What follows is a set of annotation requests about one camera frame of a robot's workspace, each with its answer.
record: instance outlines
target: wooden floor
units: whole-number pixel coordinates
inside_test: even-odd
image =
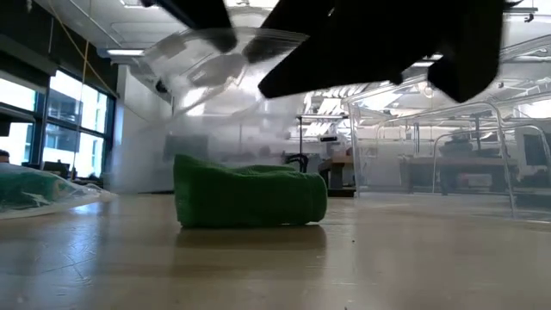
[[[551,228],[334,200],[321,226],[181,231],[170,196],[0,222],[0,309],[551,309]]]

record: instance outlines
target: plastic wrap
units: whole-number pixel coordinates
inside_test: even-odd
[[[283,164],[282,154],[291,147],[289,129],[295,126],[304,95],[264,99],[257,84],[286,55],[251,65],[242,52],[250,40],[262,38],[288,53],[305,36],[237,28],[238,45],[227,54],[201,39],[225,31],[174,34],[145,51],[142,64],[174,97],[174,115],[115,147],[111,190],[173,190],[176,154],[226,166]]]
[[[76,185],[49,172],[0,164],[0,220],[50,214],[114,197],[106,190]]]

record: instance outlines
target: person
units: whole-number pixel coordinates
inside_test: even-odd
[[[9,164],[9,153],[4,151],[4,150],[0,150],[0,163],[6,163],[6,164]]]

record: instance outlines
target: clear plastic sheet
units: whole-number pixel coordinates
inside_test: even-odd
[[[49,172],[0,164],[0,220],[50,214],[114,197],[106,190],[76,185]]]
[[[304,95],[266,100],[257,84],[305,36],[238,28],[239,43],[227,54],[202,39],[224,31],[174,34],[145,51],[141,65],[161,78],[174,97],[175,112],[169,120],[151,124],[115,147],[111,190],[173,190],[176,154],[227,166],[283,164],[283,153],[296,148],[288,139],[289,129],[295,126]],[[242,52],[253,38],[262,38],[285,53],[249,64]]]

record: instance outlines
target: clear plastic bag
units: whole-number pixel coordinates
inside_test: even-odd
[[[289,129],[296,126],[304,95],[267,100],[257,85],[306,36],[237,28],[238,45],[227,54],[202,39],[225,31],[174,34],[145,51],[140,64],[172,94],[175,112],[169,120],[151,124],[115,146],[110,190],[173,190],[176,154],[235,167],[283,164],[284,152],[298,151],[298,144],[289,140]],[[285,53],[251,64],[243,51],[253,39]]]
[[[50,214],[114,197],[106,190],[76,185],[49,172],[0,164],[0,220]]]

